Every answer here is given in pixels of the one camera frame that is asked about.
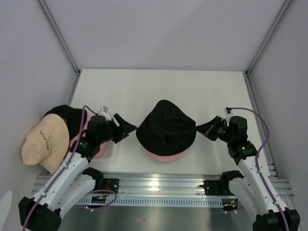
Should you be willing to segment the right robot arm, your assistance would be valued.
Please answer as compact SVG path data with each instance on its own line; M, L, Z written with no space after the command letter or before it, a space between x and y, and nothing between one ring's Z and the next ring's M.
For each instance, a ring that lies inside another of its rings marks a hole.
M300 215L290 209L263 174L259 153L248 140L247 120L231 116L228 120L219 116L199 125L196 130L211 141L220 139L227 144L228 153L239 170L223 172L219 188L224 194L233 194L253 220L255 231L296 231Z

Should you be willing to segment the pink bucket hat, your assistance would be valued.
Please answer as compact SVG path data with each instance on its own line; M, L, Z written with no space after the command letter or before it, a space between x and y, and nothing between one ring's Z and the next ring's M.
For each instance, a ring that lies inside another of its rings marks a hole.
M172 162L176 159L181 158L185 153L186 150L179 150L179 149L163 149L160 150L158 153L153 153L147 150L146 148L143 147L143 150L145 153L150 156L152 159L160 162Z

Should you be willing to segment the black cap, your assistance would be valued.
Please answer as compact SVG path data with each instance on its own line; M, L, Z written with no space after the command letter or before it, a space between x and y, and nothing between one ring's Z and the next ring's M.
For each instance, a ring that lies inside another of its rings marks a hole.
M49 114L56 114L64 120L69 132L69 147L72 147L78 138L82 118L82 109L73 108L68 105L60 105L52 108L44 116Z

